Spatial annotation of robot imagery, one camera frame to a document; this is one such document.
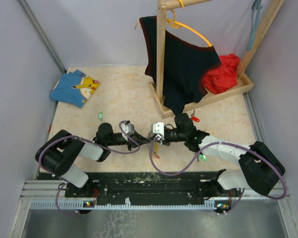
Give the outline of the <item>blue clothes hanger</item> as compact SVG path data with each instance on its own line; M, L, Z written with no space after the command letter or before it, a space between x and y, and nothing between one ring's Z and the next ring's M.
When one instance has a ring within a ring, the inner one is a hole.
M250 29L249 41L248 41L247 48L246 48L246 50L248 52L251 51L254 40L255 40L256 31L257 31L257 28L259 25L261 8L262 8L261 0L255 0L251 7L251 10L252 10L251 29Z

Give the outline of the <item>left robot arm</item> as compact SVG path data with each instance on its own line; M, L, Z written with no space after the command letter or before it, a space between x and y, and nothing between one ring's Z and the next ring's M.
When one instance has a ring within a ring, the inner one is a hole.
M88 175L74 164L77 157L103 162L112 152L133 154L140 146L151 142L151 138L137 133L129 121L120 122L119 128L121 131L115 133L112 125L104 122L92 141L62 129L37 151L35 160L41 168L73 184L77 193L87 197L93 192L93 184L88 181Z

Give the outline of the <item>yellow tag key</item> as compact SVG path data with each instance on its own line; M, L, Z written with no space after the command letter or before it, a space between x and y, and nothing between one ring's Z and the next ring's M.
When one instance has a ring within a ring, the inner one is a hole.
M208 133L208 134L210 134L210 135L214 135L214 133L213 133L212 131L209 131L209 130L205 130L204 132L205 132L205 133Z

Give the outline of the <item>large keyring with keys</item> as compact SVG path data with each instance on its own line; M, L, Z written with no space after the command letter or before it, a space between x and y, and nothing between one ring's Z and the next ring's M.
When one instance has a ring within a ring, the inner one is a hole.
M153 134L149 138L149 158L152 161L154 158L160 159L160 156L158 155L158 145L160 143L160 136L157 134Z

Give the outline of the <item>yellow clothes hanger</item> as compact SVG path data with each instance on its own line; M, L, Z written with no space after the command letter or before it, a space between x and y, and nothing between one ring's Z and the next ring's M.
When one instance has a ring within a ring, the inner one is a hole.
M169 25L171 28L174 29L184 28L191 31L192 33L200 37L207 44L207 47L212 47L212 43L205 36L203 36L192 27L179 22L177 20L177 14L175 12L175 10L178 8L185 9L185 7L187 6L204 2L207 2L207 0L157 0L156 20L154 21L156 25L154 42L157 44L157 46L164 47L166 25Z

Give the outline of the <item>green tag key right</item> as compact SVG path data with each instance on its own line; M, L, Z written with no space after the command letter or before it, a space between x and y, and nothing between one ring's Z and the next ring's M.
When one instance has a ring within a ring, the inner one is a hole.
M196 153L195 157L196 157L197 162L200 162L200 161L205 162L207 160L207 157L202 153L199 153L199 154Z

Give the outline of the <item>dark navy tank top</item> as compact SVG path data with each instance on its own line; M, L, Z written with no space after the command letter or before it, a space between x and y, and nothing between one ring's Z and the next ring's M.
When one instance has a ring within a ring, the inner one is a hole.
M189 103L198 103L207 95L203 77L221 66L214 47L198 47L165 33L163 105L175 115Z

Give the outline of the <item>blue pikachu shirt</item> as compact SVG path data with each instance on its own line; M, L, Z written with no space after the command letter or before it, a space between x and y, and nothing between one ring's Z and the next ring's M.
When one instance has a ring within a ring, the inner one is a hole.
M100 82L80 70L62 74L51 91L50 99L82 108L94 94Z

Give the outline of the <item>red crumpled cloth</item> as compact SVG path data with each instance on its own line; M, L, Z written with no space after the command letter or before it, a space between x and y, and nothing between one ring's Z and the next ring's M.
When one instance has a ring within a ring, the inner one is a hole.
M237 85L236 69L240 58L235 54L219 56L221 66L210 70L203 78L202 83L213 94L226 92Z

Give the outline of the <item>wooden clothes rack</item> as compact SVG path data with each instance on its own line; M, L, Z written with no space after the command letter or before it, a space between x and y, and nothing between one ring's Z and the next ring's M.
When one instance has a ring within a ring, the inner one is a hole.
M164 74L164 56L165 56L165 31L168 10L174 10L177 8L184 8L186 6L195 5L203 3L202 0L158 0L157 1L157 30L156 30L156 82L150 82L149 87L154 95L155 100L158 103L158 107L161 110L161 116L163 119L173 116L171 109L163 105L163 74ZM250 92L254 84L250 78L246 75L245 70L250 64L253 56L258 50L260 44L262 43L269 27L273 23L275 17L277 16L279 10L283 5L282 0L272 0L270 1L267 10L262 17L254 36L254 41L252 47L249 51L246 51L237 67L237 82L238 84L229 89L228 91L220 94L208 93L202 100L198 103L189 103L184 107L184 112L190 110L195 110L199 107L212 104L239 94L245 94Z

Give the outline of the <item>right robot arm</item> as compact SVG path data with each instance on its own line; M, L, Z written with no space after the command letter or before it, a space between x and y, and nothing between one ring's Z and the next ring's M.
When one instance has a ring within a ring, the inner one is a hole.
M249 188L268 197L275 185L283 180L284 166L272 151L260 141L251 145L240 145L220 140L208 132L196 129L186 113L174 118L175 128L167 128L159 122L152 126L163 145L183 142L192 152L202 156L213 156L235 164L237 170L224 170L212 183L212 191L217 196L224 196L229 190Z

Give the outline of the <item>red tag key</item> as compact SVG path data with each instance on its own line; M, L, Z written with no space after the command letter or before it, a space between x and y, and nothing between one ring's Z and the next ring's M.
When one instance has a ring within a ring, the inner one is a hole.
M200 122L200 119L195 115L195 110L191 114L191 120L194 122Z

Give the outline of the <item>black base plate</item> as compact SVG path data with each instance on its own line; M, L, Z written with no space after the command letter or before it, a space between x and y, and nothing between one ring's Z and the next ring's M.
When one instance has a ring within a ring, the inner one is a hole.
M230 202L241 195L242 188L222 188L218 172L184 172L167 177L158 172L87 173L87 183L78 188L69 183L58 185L52 196L91 198L97 205L195 206L212 198Z

